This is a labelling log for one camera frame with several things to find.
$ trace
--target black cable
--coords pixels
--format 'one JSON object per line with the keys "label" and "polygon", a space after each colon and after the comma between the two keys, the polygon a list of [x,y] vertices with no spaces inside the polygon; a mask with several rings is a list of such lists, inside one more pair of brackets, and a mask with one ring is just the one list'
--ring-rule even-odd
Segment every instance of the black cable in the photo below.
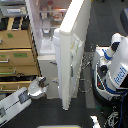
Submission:
{"label": "black cable", "polygon": [[106,2],[106,0],[96,0],[96,1],[98,1],[99,3],[104,3],[104,2]]}

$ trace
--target black base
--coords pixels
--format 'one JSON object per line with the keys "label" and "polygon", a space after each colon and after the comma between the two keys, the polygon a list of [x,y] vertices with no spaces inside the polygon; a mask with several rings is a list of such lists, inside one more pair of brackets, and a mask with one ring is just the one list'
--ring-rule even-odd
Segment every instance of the black base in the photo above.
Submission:
{"label": "black base", "polygon": [[94,71],[93,70],[91,71],[91,76],[92,76],[91,78],[92,78],[93,93],[94,93],[95,98],[98,100],[98,102],[100,104],[102,104],[103,106],[109,106],[109,107],[118,106],[118,104],[120,102],[119,99],[116,99],[116,100],[112,99],[112,101],[108,101],[99,94],[99,92],[97,91],[97,89],[95,87]]}

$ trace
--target white refrigerator door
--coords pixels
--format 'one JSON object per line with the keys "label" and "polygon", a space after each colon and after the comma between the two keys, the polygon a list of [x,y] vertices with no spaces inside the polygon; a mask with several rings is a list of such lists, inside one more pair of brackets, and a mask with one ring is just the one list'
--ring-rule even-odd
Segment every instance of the white refrigerator door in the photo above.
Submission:
{"label": "white refrigerator door", "polygon": [[91,0],[72,0],[60,26],[60,65],[63,109],[68,110],[79,85],[81,62],[90,18]]}

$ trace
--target sticker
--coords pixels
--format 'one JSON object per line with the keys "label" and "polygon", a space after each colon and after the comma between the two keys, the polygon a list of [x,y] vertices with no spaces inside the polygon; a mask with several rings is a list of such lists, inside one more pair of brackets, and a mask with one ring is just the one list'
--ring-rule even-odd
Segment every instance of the sticker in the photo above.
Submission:
{"label": "sticker", "polygon": [[6,57],[6,55],[0,55],[1,57]]}
{"label": "sticker", "polygon": [[8,38],[14,38],[12,33],[7,33]]}
{"label": "sticker", "polygon": [[27,57],[27,53],[13,53],[15,58],[24,58]]}

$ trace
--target cabinet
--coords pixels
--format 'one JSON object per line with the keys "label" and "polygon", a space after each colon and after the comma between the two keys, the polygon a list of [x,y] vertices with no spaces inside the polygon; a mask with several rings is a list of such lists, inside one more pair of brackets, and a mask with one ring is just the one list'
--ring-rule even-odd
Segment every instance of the cabinet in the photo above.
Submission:
{"label": "cabinet", "polygon": [[12,93],[21,87],[28,87],[36,76],[40,76],[37,52],[30,27],[12,30],[13,17],[8,19],[7,29],[0,31],[0,93]]}

